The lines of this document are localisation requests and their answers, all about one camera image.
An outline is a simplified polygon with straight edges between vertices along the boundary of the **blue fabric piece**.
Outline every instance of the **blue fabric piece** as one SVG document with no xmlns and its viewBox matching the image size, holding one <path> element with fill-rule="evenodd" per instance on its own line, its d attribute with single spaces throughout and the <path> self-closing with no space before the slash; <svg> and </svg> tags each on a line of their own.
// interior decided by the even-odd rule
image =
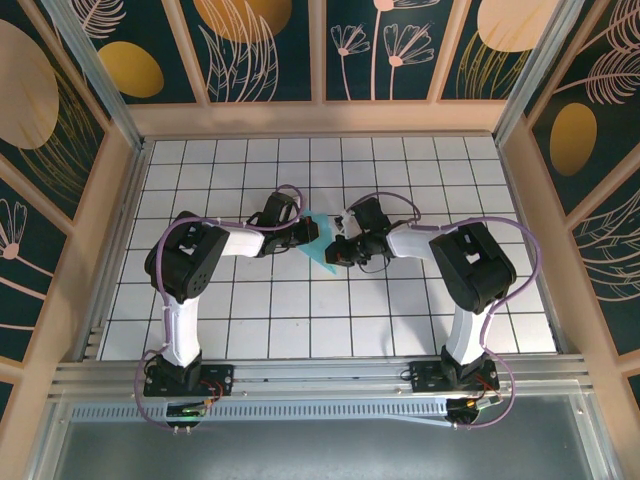
<svg viewBox="0 0 640 480">
<path fill-rule="evenodd" d="M 325 262 L 324 257 L 324 251 L 329 245 L 331 245 L 331 242 L 333 242 L 333 231 L 331 230 L 331 224 L 329 223 L 329 216 L 324 213 L 316 214 L 310 210 L 305 210 L 303 215 L 305 217 L 311 217 L 311 219 L 318 225 L 318 238 L 306 245 L 300 245 L 297 247 L 298 250 L 336 275 L 336 266 L 329 265 Z"/>
</svg>

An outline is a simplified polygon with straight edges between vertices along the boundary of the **yellow circle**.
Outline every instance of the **yellow circle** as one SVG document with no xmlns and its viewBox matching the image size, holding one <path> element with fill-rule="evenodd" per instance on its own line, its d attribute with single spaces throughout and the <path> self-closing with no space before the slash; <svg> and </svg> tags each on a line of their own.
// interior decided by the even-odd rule
<svg viewBox="0 0 640 480">
<path fill-rule="evenodd" d="M 4 20 L 0 68 L 0 138 L 18 148 L 41 147 L 58 123 L 56 74 L 38 44 Z"/>
<path fill-rule="evenodd" d="M 260 28 L 260 17 L 264 18 L 275 37 L 291 18 L 291 0 L 246 0 Z M 245 8 L 245 0 L 194 0 L 196 10 L 204 23 L 227 40 L 248 43 L 250 36 L 249 12 Z M 262 40 L 262 35 L 251 39 Z"/>
<path fill-rule="evenodd" d="M 524 52 L 536 46 L 558 0 L 482 0 L 478 34 L 499 52 Z"/>
<path fill-rule="evenodd" d="M 585 166 L 596 144 L 598 122 L 581 103 L 565 106 L 551 128 L 551 163 L 560 175 L 570 177 Z"/>
<path fill-rule="evenodd" d="M 160 65 L 145 50 L 129 42 L 113 42 L 98 52 L 118 90 L 137 98 L 152 97 L 164 87 Z"/>
</svg>

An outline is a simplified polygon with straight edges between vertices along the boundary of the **white grid mat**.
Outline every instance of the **white grid mat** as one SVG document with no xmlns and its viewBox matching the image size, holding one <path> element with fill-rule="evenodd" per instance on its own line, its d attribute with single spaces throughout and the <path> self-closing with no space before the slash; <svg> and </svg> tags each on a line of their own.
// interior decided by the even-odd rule
<svg viewBox="0 0 640 480">
<path fill-rule="evenodd" d="M 301 187 L 316 213 L 337 215 L 384 190 L 411 198 L 424 224 L 482 214 L 516 218 L 490 137 L 157 142 L 98 358 L 134 360 L 161 345 L 160 296 L 143 263 L 172 218 L 189 210 L 246 219 L 283 183 Z M 381 203 L 393 219 L 411 214 L 396 199 Z M 521 234 L 503 225 L 489 229 L 521 284 L 531 273 Z M 356 267 L 333 276 L 291 250 L 223 257 L 200 301 L 198 333 L 205 359 L 432 355 L 446 341 L 453 311 L 434 265 L 395 259 L 386 271 Z M 488 346 L 500 353 L 556 351 L 537 289 L 502 309 Z"/>
</svg>

